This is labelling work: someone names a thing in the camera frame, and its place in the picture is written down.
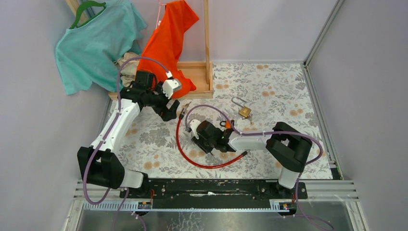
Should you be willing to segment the brass padlock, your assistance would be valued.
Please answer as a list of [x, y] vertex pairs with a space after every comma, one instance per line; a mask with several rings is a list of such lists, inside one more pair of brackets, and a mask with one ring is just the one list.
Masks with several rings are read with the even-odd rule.
[[243, 100], [242, 98], [239, 97], [232, 97], [231, 102], [234, 103], [235, 105], [239, 106], [239, 112], [238, 114], [242, 116], [244, 119], [251, 119], [251, 109], [245, 106], [247, 101]]

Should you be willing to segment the red cable lock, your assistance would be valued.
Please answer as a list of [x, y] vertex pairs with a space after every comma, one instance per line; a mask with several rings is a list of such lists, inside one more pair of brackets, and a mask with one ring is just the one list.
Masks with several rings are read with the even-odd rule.
[[246, 156], [248, 154], [247, 151], [242, 152], [240, 155], [234, 156], [235, 158], [230, 159], [227, 162], [224, 162], [222, 164], [218, 164], [218, 165], [213, 165], [213, 166], [207, 166], [207, 165], [203, 165], [200, 163], [197, 163], [195, 160], [197, 158], [203, 158], [206, 153], [204, 151], [198, 151], [197, 148], [191, 149], [190, 152], [188, 152], [187, 154], [184, 152], [183, 147], [181, 145], [180, 142], [180, 127], [181, 127], [181, 122], [184, 119], [185, 114], [187, 113], [188, 109], [184, 109], [182, 106], [181, 112], [178, 115], [178, 123], [176, 125], [176, 135], [175, 135], [175, 139], [176, 139], [176, 145], [177, 148], [180, 152], [180, 154], [183, 156], [183, 158], [188, 161], [190, 164], [194, 165], [195, 167], [199, 167], [202, 169], [218, 169], [218, 168], [223, 168], [226, 166], [229, 166], [237, 161], [239, 161], [240, 159], [242, 159], [244, 156]]

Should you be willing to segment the orange black padlock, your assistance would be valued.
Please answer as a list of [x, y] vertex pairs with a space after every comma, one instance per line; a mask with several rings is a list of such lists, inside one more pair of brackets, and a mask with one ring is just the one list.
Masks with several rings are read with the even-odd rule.
[[226, 129], [230, 129], [230, 128], [232, 128], [233, 126], [235, 126], [235, 120], [231, 120], [231, 121], [224, 120], [224, 121], [221, 121], [221, 122], [219, 123], [219, 125], [220, 125], [221, 127], [226, 128]]

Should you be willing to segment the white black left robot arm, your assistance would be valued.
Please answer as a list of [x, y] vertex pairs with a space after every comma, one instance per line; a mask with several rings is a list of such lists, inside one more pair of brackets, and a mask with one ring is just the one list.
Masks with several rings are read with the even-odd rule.
[[131, 188], [138, 198], [149, 193], [149, 185], [143, 181], [146, 175], [140, 171], [128, 170], [118, 159], [122, 141], [144, 107], [150, 107], [163, 121], [177, 117], [179, 101], [172, 100], [174, 93], [182, 88], [181, 82], [173, 77], [154, 84], [155, 75], [137, 72], [137, 79], [129, 87], [121, 89], [118, 104], [90, 147], [80, 147], [77, 153], [82, 179], [106, 188]]

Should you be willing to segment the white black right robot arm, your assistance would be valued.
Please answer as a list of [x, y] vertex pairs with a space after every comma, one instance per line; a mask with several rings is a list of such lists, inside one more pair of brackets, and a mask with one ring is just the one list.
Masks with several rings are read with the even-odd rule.
[[193, 133], [192, 141], [205, 153], [216, 149], [220, 152], [258, 150], [272, 154], [282, 165], [276, 192], [288, 198], [295, 192], [298, 176], [303, 172], [312, 139], [299, 133], [284, 122], [278, 122], [272, 132], [238, 133], [232, 128], [221, 130], [209, 121], [192, 120], [188, 127]]

